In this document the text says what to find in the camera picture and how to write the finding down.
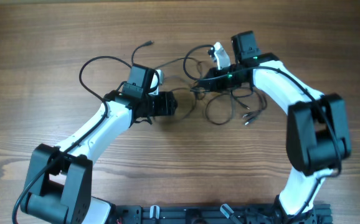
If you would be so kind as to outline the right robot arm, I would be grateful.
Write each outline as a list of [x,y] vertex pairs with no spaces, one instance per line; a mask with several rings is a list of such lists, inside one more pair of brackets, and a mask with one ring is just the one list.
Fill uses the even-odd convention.
[[254,33],[232,36],[235,60],[220,42],[207,46],[216,63],[199,86],[210,91],[228,90],[248,83],[266,93],[287,116],[286,151],[291,171],[284,189],[268,214],[250,212],[277,223],[317,218],[313,201],[323,182],[341,174],[342,161],[351,155],[344,100],[325,95],[294,76],[273,53],[261,53]]

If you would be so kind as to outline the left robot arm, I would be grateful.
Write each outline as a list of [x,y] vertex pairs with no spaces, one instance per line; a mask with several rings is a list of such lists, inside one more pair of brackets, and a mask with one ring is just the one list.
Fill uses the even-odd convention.
[[37,146],[13,223],[18,211],[49,223],[118,223],[115,205],[92,196],[93,166],[133,124],[174,114],[173,94],[159,90],[163,80],[161,70],[134,64],[127,81],[99,98],[101,107],[78,131],[55,146]]

